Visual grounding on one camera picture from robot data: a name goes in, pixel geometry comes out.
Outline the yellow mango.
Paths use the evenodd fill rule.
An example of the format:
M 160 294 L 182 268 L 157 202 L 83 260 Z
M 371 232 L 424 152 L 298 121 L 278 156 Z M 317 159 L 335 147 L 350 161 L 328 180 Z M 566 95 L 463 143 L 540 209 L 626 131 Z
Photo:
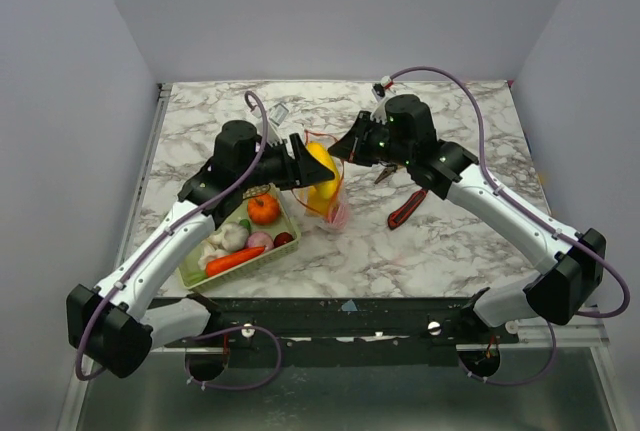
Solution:
M 306 145 L 306 149 L 323 167 L 319 174 L 321 180 L 312 184 L 307 190 L 306 204 L 317 214 L 327 215 L 334 195 L 338 191 L 341 175 L 334 159 L 323 144 L 311 141 Z

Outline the clear zip top bag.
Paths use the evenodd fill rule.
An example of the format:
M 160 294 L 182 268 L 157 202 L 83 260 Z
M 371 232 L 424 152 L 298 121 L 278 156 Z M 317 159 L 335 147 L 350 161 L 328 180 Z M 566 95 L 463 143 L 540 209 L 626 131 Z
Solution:
M 305 215 L 322 229 L 343 231 L 351 217 L 344 188 L 344 161 L 334 158 L 328 149 L 337 142 L 331 134 L 304 130 L 306 150 L 334 173 L 334 178 L 320 184 L 292 191 L 294 199 L 304 208 Z

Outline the red bell pepper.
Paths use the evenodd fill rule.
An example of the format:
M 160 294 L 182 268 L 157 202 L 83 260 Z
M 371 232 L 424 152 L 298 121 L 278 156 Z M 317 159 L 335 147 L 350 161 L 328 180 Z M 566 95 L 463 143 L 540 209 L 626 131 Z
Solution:
M 350 208 L 347 202 L 339 201 L 332 205 L 328 213 L 327 223 L 331 228 L 342 230 L 350 219 Z

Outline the pink purple onion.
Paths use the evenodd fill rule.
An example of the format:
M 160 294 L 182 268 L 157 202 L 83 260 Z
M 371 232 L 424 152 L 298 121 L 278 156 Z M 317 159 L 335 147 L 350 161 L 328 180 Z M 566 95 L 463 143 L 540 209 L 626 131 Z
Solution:
M 247 248 L 263 247 L 264 251 L 270 251 L 274 248 L 273 238 L 266 232 L 257 231 L 249 235 L 246 241 Z

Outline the white mushroom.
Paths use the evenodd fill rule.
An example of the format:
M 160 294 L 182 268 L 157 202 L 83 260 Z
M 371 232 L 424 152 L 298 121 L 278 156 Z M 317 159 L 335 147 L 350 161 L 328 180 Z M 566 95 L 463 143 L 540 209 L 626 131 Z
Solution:
M 242 250 L 249 238 L 249 231 L 238 223 L 223 224 L 207 241 L 215 249 L 233 253 Z

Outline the white garlic bulb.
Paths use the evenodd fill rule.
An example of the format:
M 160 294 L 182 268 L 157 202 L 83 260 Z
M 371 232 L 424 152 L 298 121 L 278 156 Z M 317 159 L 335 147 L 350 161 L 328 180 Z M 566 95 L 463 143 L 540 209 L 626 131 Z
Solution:
M 225 249 L 215 247 L 208 241 L 204 241 L 201 244 L 201 254 L 198 259 L 198 267 L 201 271 L 205 271 L 210 262 L 227 255 L 228 252 Z

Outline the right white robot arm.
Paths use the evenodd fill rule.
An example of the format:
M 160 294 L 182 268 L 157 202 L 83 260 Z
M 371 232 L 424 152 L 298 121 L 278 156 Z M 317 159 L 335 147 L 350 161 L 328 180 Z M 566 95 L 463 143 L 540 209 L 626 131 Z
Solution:
M 429 106 L 411 94 L 387 98 L 377 120 L 362 111 L 331 156 L 359 166 L 402 165 L 424 190 L 482 220 L 530 262 L 534 274 L 510 285 L 477 292 L 460 318 L 460 330 L 480 343 L 508 321 L 541 317 L 567 324 L 602 280 L 598 258 L 606 241 L 594 229 L 581 234 L 522 198 L 513 204 L 505 188 L 484 175 L 478 158 L 437 137 Z

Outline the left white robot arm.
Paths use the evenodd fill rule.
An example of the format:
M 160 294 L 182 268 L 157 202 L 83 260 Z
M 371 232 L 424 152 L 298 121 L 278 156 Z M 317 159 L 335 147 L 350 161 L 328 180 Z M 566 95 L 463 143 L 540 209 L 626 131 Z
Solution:
M 330 181 L 297 134 L 271 145 L 256 126 L 232 120 L 216 136 L 212 156 L 182 186 L 162 225 L 115 271 L 92 288 L 77 285 L 66 298 L 68 339 L 119 378 L 136 371 L 157 328 L 143 321 L 159 288 L 187 255 L 211 235 L 254 187 L 284 190 Z

